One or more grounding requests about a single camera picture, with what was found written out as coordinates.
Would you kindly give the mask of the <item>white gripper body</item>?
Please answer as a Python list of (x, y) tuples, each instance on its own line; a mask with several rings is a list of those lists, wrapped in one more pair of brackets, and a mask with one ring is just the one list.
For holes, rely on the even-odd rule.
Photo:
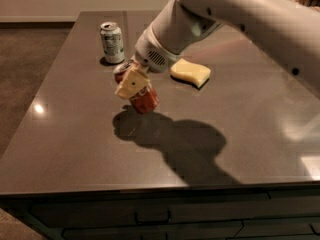
[(181, 49), (169, 25), (152, 22), (135, 45), (135, 59), (151, 72), (167, 71), (180, 57)]

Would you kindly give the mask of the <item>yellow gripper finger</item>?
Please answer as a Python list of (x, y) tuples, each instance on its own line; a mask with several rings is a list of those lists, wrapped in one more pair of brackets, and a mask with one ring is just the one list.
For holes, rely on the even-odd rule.
[(130, 99), (150, 83), (146, 73), (137, 67), (131, 67), (118, 84), (115, 94), (122, 99)]

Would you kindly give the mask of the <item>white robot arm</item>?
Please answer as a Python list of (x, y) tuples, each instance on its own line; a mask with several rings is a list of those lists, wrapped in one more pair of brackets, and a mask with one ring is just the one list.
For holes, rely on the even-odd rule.
[(170, 0), (139, 37), (133, 60), (162, 73), (224, 24), (320, 95), (320, 14), (290, 0)]

